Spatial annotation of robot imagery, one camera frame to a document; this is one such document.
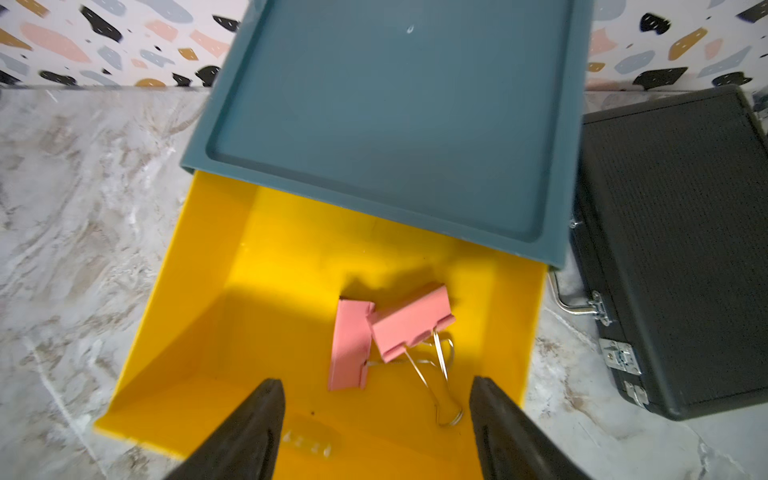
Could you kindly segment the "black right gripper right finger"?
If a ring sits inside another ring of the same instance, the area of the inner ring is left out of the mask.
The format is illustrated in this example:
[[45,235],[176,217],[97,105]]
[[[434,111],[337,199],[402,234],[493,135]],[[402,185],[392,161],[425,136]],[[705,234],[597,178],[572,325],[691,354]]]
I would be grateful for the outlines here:
[[469,410],[485,479],[588,477],[492,379],[473,379]]

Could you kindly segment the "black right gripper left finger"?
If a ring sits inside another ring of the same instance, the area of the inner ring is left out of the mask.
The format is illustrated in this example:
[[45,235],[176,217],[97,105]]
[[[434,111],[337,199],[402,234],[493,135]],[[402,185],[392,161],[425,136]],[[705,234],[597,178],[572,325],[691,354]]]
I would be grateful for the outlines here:
[[270,479],[285,414],[278,379],[266,379],[168,479]]

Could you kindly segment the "yellow top drawer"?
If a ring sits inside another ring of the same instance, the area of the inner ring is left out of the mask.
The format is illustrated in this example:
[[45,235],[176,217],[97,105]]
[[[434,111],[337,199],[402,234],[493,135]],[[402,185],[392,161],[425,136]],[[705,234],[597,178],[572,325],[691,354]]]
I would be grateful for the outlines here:
[[[185,458],[265,379],[286,412],[278,479],[478,479],[466,407],[489,377],[525,397],[547,268],[448,236],[196,173],[103,434]],[[327,387],[340,298],[388,308],[445,286],[454,362],[432,351]]]

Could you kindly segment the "pink binder clip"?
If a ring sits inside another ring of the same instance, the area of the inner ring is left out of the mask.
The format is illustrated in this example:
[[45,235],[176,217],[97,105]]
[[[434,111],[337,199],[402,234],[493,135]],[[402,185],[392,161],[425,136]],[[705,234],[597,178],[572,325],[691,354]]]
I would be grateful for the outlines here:
[[463,406],[448,393],[455,414],[444,420],[440,398],[423,369],[425,365],[435,368],[444,387],[450,387],[449,371],[455,361],[455,342],[442,333],[456,322],[456,317],[447,287],[428,285],[395,304],[383,309],[376,307],[367,315],[367,322],[380,362],[407,364],[428,392],[436,424],[441,428],[457,426],[464,417]]
[[372,345],[368,317],[374,309],[373,302],[339,299],[331,346],[329,391],[365,388]]

